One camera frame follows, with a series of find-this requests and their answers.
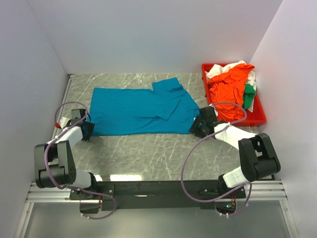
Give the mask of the blue t shirt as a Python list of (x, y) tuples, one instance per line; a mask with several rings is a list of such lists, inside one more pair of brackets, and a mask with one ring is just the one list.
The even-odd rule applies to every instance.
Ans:
[(95, 88), (90, 105), (93, 136), (188, 134), (198, 114), (176, 77), (154, 82), (151, 89)]

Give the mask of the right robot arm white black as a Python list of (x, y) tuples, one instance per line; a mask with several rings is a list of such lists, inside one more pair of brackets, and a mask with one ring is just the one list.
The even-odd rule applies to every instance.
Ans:
[(239, 152), (240, 166), (218, 177), (217, 192), (224, 198), (230, 197), (235, 187), (241, 184), (272, 176), (281, 170), (280, 161), (267, 134), (246, 132), (233, 124), (218, 120), (213, 107), (204, 107), (190, 128), (190, 132), (200, 139), (211, 135)]

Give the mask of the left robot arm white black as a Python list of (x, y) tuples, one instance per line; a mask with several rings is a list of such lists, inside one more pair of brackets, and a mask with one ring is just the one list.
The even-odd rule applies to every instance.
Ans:
[(80, 141), (89, 141), (94, 129), (86, 109), (71, 111), (71, 118), (61, 117), (55, 127), (61, 133), (34, 148), (35, 182), (39, 188), (70, 186), (81, 189), (87, 199), (98, 196), (93, 173), (76, 169), (72, 149)]

